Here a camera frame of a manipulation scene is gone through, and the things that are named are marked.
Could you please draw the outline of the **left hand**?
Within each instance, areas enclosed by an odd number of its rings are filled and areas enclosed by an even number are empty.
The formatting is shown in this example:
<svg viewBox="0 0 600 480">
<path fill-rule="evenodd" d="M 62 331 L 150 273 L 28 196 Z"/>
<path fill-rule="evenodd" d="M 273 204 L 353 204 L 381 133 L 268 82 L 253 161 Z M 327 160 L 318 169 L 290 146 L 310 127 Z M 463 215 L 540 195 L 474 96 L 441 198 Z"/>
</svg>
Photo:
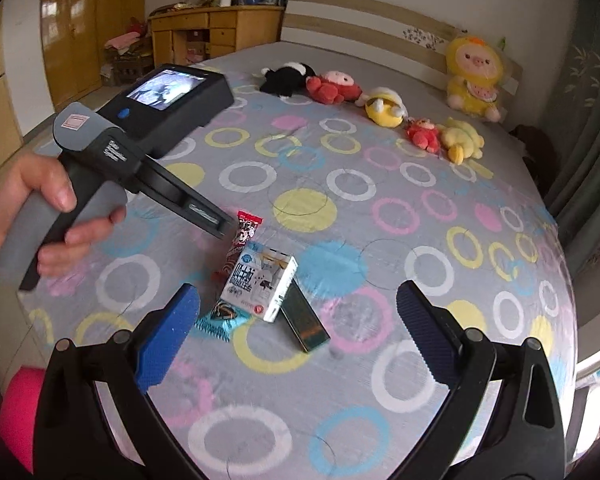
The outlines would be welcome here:
<svg viewBox="0 0 600 480">
<path fill-rule="evenodd" d="M 0 181 L 0 249 L 16 215 L 33 192 L 41 193 L 60 212 L 70 212 L 76 206 L 68 174 L 57 159 L 33 153 L 18 157 Z M 125 216 L 126 208 L 119 207 L 107 217 L 76 224 L 61 242 L 41 248 L 38 274 L 58 278 L 68 273 L 94 244 L 106 240 Z"/>
</svg>

